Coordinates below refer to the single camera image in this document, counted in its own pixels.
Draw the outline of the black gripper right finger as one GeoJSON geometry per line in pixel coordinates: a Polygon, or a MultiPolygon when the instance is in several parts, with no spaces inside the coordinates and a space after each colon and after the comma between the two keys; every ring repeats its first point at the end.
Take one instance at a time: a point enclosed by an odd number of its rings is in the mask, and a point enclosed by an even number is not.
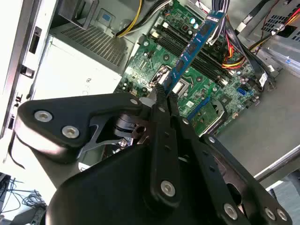
{"type": "Polygon", "coordinates": [[[201,178],[201,189],[196,191],[207,206],[203,212],[209,225],[291,225],[287,211],[215,138],[198,137],[191,122],[179,115],[178,96],[169,96],[180,150],[189,156],[201,178]]]}

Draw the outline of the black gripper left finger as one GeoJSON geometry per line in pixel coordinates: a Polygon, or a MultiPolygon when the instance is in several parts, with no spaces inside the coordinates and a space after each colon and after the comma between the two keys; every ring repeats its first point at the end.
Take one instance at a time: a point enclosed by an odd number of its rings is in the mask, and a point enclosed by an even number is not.
{"type": "Polygon", "coordinates": [[[162,86],[154,95],[152,105],[125,92],[28,101],[17,111],[15,133],[26,146],[62,164],[131,137],[150,154],[146,199],[175,208],[181,191],[176,131],[170,120],[177,104],[162,86]]]}

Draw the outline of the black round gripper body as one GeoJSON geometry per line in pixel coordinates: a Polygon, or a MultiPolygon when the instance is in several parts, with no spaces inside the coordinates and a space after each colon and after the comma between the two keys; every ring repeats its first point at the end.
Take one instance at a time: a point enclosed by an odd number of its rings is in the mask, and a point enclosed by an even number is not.
{"type": "MultiPolygon", "coordinates": [[[[172,128],[176,127],[173,119],[172,128]]],[[[207,206],[196,191],[201,178],[194,176],[189,156],[179,148],[177,161],[181,200],[167,208],[145,197],[150,154],[132,146],[65,181],[46,211],[48,225],[208,225],[207,206]]]]}

